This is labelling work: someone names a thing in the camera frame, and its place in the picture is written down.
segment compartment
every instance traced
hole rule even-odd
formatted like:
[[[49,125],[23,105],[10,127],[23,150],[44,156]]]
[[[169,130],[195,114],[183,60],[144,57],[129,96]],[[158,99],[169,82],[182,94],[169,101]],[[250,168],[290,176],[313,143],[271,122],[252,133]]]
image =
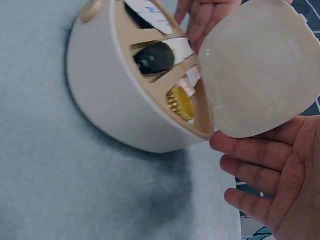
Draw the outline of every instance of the compartment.
[[[214,131],[212,107],[208,101],[206,88],[202,78],[195,86],[196,93],[191,97],[194,108],[194,123],[189,124],[168,108],[167,93],[174,88],[183,78],[187,71],[193,66],[197,66],[201,71],[198,58],[195,55],[190,56],[178,65],[175,65],[170,71],[161,72],[152,75],[142,75],[137,68],[133,56],[144,47],[156,42],[165,41],[174,38],[185,38],[185,34],[180,29],[174,18],[157,1],[152,2],[162,11],[170,22],[173,31],[166,35],[159,30],[141,29],[138,24],[128,15],[125,9],[124,0],[116,2],[116,26],[118,39],[122,45],[123,53],[127,58],[132,74],[141,84],[150,98],[164,111],[164,113],[175,120],[179,125],[186,128],[193,134],[208,139]]]

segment palm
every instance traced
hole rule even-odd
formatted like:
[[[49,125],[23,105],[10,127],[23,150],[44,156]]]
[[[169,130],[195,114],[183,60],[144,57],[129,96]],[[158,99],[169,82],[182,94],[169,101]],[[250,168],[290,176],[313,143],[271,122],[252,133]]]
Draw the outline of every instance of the palm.
[[[243,0],[178,0],[175,20],[181,24],[187,13],[190,20],[186,35],[198,54],[211,30],[227,15],[236,10]]]
[[[265,224],[279,240],[314,239],[311,234],[320,224],[320,117],[298,117],[258,138],[233,139],[217,132],[210,143],[226,154],[221,160],[226,172],[273,197],[229,189],[227,202]]]

